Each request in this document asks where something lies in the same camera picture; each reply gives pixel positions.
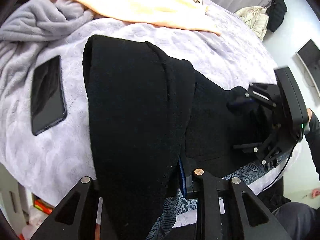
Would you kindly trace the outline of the person's black sleeve forearm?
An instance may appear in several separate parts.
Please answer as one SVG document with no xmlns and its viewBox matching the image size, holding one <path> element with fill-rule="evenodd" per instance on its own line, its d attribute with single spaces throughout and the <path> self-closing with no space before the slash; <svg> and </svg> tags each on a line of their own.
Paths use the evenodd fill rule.
<svg viewBox="0 0 320 240">
<path fill-rule="evenodd" d="M 309 144 L 313 162 L 315 165 L 318 165 L 319 164 L 319 137 L 320 137 L 319 119 L 310 108 L 307 109 L 307 113 L 309 117 L 308 124 L 309 124 L 310 131 L 306 134 L 305 137 Z"/>
</svg>

